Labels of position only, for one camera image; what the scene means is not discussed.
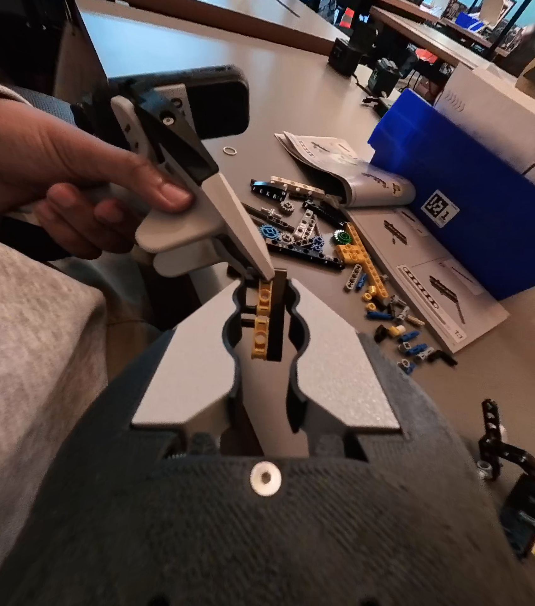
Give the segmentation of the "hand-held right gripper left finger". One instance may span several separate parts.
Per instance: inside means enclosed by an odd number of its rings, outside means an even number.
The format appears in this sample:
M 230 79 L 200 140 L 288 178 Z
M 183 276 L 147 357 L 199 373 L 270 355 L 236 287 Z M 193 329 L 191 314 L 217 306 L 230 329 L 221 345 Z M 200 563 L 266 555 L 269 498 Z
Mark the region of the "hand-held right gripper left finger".
M 241 386 L 235 347 L 241 340 L 246 288 L 236 280 L 181 322 L 132 418 L 135 428 L 224 433 Z

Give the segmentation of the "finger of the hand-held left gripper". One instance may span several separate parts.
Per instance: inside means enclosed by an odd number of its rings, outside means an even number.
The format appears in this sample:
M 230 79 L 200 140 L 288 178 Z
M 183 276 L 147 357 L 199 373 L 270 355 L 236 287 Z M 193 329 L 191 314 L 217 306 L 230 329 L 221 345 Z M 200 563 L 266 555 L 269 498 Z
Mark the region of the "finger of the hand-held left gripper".
M 226 262 L 244 279 L 256 278 L 256 270 L 231 238 L 213 238 L 213 246 L 219 261 Z
M 253 267 L 263 280 L 272 281 L 275 269 L 264 238 L 223 174 L 207 178 L 201 189 L 224 220 L 236 251 L 244 257 L 243 268 Z

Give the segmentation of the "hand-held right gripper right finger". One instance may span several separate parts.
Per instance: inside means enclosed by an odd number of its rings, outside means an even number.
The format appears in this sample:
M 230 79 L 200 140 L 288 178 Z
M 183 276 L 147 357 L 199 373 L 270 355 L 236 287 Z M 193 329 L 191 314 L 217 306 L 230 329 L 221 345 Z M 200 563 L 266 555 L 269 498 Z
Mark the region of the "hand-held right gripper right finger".
M 359 333 L 299 280 L 287 283 L 294 347 L 287 419 L 294 433 L 397 433 L 401 426 Z

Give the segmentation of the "yellow and black lego assembly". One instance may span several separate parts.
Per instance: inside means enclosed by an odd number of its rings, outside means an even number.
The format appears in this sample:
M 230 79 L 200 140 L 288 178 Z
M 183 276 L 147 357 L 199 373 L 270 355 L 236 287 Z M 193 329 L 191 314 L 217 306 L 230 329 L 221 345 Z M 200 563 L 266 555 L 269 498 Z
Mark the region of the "yellow and black lego assembly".
M 246 305 L 242 311 L 241 325 L 253 330 L 251 358 L 280 362 L 284 342 L 287 270 L 276 268 L 272 281 L 258 279 L 248 282 L 256 290 L 256 303 Z

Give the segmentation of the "pile of loose lego pieces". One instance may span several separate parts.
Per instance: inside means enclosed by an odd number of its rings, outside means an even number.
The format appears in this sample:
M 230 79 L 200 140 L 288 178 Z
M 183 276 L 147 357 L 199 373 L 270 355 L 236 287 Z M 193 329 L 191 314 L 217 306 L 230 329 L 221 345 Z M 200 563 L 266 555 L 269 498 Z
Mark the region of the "pile of loose lego pieces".
M 386 338 L 397 340 L 397 349 L 404 357 L 398 366 L 403 372 L 411 375 L 421 362 L 441 360 L 450 367 L 458 365 L 443 350 L 413 343 L 424 322 L 410 313 L 399 296 L 389 293 L 387 277 L 378 272 L 356 227 L 339 210 L 338 196 L 276 176 L 268 181 L 251 179 L 250 191 L 270 204 L 260 209 L 247 204 L 243 207 L 271 253 L 337 272 L 350 268 L 344 291 L 363 291 L 366 318 L 390 322 L 390 326 L 377 326 L 374 340 L 377 344 Z

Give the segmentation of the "black lego model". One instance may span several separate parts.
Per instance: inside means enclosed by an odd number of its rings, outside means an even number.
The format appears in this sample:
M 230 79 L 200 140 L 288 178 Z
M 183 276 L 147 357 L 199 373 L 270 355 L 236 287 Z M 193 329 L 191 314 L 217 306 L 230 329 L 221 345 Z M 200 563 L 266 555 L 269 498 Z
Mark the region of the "black lego model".
M 484 434 L 478 441 L 478 473 L 487 481 L 496 481 L 503 462 L 517 466 L 521 475 L 499 511 L 507 541 L 517 559 L 535 557 L 535 457 L 528 451 L 506 443 L 498 404 L 492 399 L 481 403 Z

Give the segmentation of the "person's left hand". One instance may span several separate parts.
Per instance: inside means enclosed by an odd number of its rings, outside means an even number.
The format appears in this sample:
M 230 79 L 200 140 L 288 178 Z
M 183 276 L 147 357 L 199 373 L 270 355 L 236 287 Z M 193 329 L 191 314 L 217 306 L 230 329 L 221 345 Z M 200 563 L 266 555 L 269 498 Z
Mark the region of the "person's left hand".
M 184 211 L 193 201 L 147 159 L 0 97 L 0 216 L 35 202 L 40 226 L 74 257 L 128 253 L 142 219 L 115 198 L 93 203 L 83 193 L 105 183 L 165 213 Z

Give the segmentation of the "wood-edged table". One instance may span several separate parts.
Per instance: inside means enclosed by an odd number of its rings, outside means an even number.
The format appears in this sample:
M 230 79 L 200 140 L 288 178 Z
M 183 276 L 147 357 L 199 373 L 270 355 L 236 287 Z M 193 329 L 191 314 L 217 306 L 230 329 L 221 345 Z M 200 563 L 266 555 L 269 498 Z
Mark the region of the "wood-edged table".
M 348 41 L 302 1 L 127 1 L 135 9 L 328 56 Z

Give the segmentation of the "folded instruction booklet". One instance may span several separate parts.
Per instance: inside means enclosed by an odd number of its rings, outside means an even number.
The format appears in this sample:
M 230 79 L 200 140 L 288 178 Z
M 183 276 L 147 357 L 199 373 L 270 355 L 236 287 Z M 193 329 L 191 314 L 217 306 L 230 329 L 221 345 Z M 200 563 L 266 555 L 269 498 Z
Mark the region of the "folded instruction booklet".
M 347 209 L 400 207 L 415 200 L 415 187 L 407 178 L 362 159 L 345 140 L 289 132 L 274 135 L 297 160 L 343 185 L 342 205 Z

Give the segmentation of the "open instruction sheet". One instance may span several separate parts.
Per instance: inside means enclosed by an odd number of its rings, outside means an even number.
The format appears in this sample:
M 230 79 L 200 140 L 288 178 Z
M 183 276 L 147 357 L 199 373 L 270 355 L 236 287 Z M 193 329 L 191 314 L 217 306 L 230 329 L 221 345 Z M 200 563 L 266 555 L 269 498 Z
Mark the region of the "open instruction sheet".
M 509 312 L 407 207 L 345 211 L 401 298 L 444 348 L 458 353 L 509 318 Z

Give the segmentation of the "black box device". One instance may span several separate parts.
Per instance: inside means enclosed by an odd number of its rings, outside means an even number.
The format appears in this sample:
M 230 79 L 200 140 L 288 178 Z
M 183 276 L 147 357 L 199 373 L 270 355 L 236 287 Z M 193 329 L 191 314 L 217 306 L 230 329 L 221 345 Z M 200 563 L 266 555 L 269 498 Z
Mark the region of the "black box device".
M 350 78 L 354 75 L 363 56 L 364 52 L 354 47 L 349 41 L 336 38 L 327 64 L 341 76 Z

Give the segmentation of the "person's grey sweater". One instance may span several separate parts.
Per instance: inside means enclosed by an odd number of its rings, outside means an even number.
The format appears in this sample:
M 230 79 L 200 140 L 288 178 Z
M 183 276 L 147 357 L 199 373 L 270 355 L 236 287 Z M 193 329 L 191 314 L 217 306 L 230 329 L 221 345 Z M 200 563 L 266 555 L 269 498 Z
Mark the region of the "person's grey sweater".
M 104 296 L 0 243 L 0 566 L 106 383 Z

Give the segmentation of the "dark green device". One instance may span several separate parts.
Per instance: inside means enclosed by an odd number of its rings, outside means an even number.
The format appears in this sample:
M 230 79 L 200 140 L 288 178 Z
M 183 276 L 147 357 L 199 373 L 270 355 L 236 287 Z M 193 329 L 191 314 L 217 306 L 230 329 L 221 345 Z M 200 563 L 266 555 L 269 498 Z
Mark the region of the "dark green device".
M 398 81 L 408 76 L 417 62 L 415 52 L 408 50 L 402 53 L 400 67 L 392 59 L 378 59 L 367 83 L 369 94 L 377 98 L 389 97 Z

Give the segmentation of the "blue plastic bin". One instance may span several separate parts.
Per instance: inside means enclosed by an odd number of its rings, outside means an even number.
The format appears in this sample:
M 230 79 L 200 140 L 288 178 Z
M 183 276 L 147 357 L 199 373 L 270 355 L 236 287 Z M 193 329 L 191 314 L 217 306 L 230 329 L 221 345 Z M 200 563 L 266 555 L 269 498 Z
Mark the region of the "blue plastic bin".
M 411 89 L 378 122 L 372 164 L 415 187 L 410 209 L 495 299 L 535 286 L 535 185 Z

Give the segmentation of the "white cardboard box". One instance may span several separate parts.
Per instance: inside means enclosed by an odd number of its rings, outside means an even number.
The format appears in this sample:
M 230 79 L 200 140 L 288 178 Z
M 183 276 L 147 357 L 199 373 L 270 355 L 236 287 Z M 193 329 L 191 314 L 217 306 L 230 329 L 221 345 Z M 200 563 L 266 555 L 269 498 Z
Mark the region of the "white cardboard box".
M 455 68 L 435 110 L 535 185 L 535 100 L 486 69 Z

